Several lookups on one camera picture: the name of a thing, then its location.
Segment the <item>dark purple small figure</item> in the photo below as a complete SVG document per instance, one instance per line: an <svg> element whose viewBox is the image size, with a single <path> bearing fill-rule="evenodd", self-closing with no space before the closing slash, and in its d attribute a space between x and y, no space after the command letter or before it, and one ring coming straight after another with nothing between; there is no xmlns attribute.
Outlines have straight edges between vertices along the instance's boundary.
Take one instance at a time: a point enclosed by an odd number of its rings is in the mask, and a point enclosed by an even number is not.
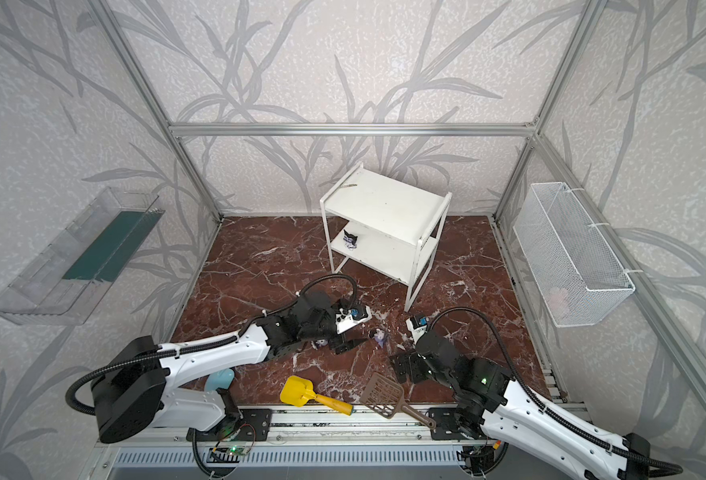
<svg viewBox="0 0 706 480"><path fill-rule="evenodd" d="M370 333L370 337L376 342L379 348L384 348L388 334L382 329L375 329Z"/></svg>

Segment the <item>black purple Kuromi figure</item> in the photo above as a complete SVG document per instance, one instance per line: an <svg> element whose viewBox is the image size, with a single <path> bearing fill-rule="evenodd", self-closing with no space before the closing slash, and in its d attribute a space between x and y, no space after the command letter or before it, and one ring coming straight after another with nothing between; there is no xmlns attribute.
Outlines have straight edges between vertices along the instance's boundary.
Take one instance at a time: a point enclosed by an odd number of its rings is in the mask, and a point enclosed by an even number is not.
<svg viewBox="0 0 706 480"><path fill-rule="evenodd" d="M343 230L343 242L348 249L356 249L358 243L358 236Z"/></svg>

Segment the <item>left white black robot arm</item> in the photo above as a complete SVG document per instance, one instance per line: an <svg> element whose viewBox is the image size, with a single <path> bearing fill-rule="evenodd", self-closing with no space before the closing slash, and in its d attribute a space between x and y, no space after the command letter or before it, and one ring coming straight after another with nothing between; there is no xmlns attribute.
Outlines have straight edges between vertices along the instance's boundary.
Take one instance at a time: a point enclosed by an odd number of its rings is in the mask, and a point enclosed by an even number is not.
<svg viewBox="0 0 706 480"><path fill-rule="evenodd" d="M185 389L216 372L292 355L311 343L346 348L347 331L372 317L358 300L306 292L287 308L264 313L237 331L181 343L138 337L106 366L74 381L66 404L95 418L100 442L118 443L148 428L207 432L232 415L223 393Z"/></svg>

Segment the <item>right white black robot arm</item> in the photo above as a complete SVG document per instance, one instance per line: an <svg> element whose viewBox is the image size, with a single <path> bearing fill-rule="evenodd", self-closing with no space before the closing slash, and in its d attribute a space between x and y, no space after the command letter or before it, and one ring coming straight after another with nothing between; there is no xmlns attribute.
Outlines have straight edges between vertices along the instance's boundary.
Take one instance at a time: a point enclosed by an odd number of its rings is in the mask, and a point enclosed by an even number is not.
<svg viewBox="0 0 706 480"><path fill-rule="evenodd" d="M650 456L650 443L592 425L539 395L486 358L469 358L422 326L411 332L412 356L426 379L452 390L454 430L512 445L573 479L653 479L683 467Z"/></svg>

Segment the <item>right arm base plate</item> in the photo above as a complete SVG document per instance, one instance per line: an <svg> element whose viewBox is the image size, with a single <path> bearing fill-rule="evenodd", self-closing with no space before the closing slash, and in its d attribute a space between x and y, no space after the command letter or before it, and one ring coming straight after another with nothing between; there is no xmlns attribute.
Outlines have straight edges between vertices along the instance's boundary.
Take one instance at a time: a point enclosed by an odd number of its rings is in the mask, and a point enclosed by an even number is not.
<svg viewBox="0 0 706 480"><path fill-rule="evenodd" d="M427 411L427 416L436 423L436 428L431 431L433 441L464 441L467 437L460 431L456 408L433 407Z"/></svg>

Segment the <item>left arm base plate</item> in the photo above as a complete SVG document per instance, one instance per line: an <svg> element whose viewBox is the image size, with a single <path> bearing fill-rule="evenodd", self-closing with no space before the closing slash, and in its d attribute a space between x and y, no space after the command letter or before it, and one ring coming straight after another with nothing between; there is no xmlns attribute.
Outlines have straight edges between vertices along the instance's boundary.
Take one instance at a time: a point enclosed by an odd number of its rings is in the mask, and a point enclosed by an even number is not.
<svg viewBox="0 0 706 480"><path fill-rule="evenodd" d="M227 414L206 435L218 441L263 442L267 440L273 411L269 408L247 408L238 414Z"/></svg>

